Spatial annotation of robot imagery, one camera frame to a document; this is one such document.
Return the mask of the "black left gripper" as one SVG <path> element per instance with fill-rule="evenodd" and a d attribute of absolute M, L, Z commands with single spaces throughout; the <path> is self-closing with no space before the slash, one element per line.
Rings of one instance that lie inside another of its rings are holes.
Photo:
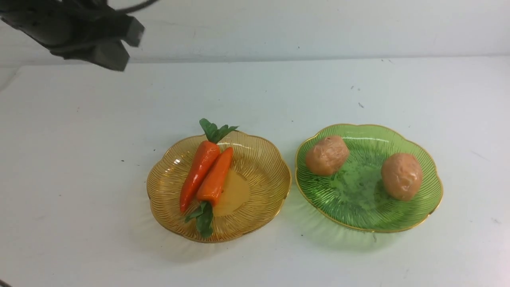
<path fill-rule="evenodd" d="M 1 21 L 28 35 L 54 56 L 123 72 L 130 56 L 122 42 L 139 47 L 145 27 L 135 17 L 125 14 L 97 21 L 80 14 L 85 9 L 109 11 L 107 3 L 106 0 L 2 0 Z"/>

